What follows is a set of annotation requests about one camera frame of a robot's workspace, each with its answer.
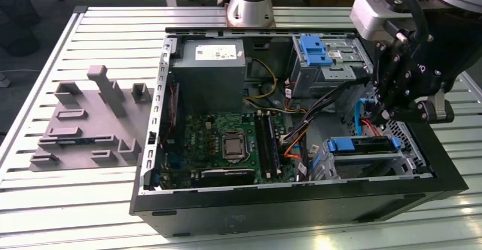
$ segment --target power supply label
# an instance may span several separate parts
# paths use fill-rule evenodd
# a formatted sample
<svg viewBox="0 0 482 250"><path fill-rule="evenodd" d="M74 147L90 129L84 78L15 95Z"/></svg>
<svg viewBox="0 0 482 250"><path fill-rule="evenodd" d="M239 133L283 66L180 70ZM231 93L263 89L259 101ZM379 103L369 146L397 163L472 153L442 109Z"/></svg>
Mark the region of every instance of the power supply label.
<svg viewBox="0 0 482 250"><path fill-rule="evenodd" d="M196 47L196 60L235 60L235 45L199 45Z"/></svg>

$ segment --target floor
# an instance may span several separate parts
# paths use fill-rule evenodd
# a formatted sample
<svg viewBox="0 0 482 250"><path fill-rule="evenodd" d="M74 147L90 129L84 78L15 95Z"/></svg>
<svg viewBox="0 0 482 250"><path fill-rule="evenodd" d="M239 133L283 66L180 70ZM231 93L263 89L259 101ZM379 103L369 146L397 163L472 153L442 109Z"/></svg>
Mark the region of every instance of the floor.
<svg viewBox="0 0 482 250"><path fill-rule="evenodd" d="M14 70L43 69L44 63L50 57L58 38L64 29L64 25L72 14L74 7L84 6L166 6L166 0L31 0L39 12L43 21L32 28L36 37L40 40L40 49L32 55L15 58L0 49L0 72L11 80L11 86L0 89L0 142L3 133L6 133L15 120L16 114L22 108L28 92L36 81L38 72ZM306 6L303 0L273 0L275 6ZM179 6L215 6L215 0L178 0ZM482 60L469 72L477 83L482 85Z"/></svg>

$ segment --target slotted metal table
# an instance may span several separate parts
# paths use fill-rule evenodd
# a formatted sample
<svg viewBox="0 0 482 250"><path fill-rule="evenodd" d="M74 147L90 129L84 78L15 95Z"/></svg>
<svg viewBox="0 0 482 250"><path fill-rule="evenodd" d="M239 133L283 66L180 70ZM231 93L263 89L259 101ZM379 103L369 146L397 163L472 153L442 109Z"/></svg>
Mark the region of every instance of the slotted metal table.
<svg viewBox="0 0 482 250"><path fill-rule="evenodd" d="M353 28L349 13L350 8L278 7L275 22L278 27ZM470 189L386 222L166 239L128 215L136 167L28 171L59 81L94 89L87 68L104 64L122 88L135 82L152 87L164 28L225 26L217 7L90 7L72 15L0 147L0 248L482 248L482 93L466 74L448 95L456 121L433 127Z"/></svg>

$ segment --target motherboard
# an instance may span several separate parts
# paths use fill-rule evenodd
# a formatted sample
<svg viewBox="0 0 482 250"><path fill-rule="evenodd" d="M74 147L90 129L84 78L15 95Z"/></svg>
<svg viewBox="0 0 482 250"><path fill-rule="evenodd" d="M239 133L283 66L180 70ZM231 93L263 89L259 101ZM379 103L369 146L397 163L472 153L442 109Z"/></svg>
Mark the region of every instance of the motherboard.
<svg viewBox="0 0 482 250"><path fill-rule="evenodd" d="M295 181L294 162L277 145L285 133L281 113L187 116L183 152L167 157L168 188Z"/></svg>

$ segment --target open computer tower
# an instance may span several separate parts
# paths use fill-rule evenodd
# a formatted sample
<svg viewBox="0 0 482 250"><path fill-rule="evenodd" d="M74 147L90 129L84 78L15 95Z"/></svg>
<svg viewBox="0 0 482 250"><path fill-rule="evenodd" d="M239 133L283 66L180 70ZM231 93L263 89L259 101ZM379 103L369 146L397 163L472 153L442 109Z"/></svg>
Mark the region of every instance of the open computer tower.
<svg viewBox="0 0 482 250"><path fill-rule="evenodd" d="M168 29L131 214L163 236L231 234L383 221L464 191L429 125L363 119L367 53L346 30Z"/></svg>

